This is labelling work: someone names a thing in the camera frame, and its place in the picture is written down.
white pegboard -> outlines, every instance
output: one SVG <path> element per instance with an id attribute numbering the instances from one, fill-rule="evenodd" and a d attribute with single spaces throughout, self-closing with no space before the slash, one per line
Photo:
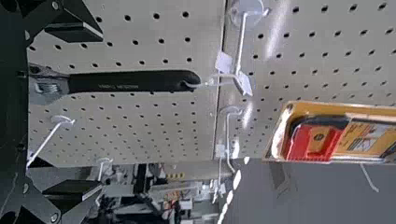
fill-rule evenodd
<path id="1" fill-rule="evenodd" d="M 103 43 L 67 44 L 41 33 L 29 61 L 63 73 L 189 69 L 202 80 L 215 72 L 221 48 L 224 1 L 84 1 L 103 29 Z M 61 128 L 40 153 L 58 167 L 89 166 L 101 157 L 117 164 L 199 161 L 213 157 L 218 89 L 180 93 L 75 94 L 48 105 L 30 105 L 29 148 L 53 124 Z"/>
<path id="2" fill-rule="evenodd" d="M 231 119 L 235 157 L 262 157 L 289 100 L 395 105 L 394 2 L 269 0 L 264 6 L 272 12 L 247 30 L 242 57 L 254 96 L 241 97 L 231 86 L 219 92 L 219 108 L 245 108 Z M 234 55 L 238 28 L 229 18 L 225 25 L 224 50 Z M 219 120 L 217 142 L 224 141 L 222 127 Z"/>

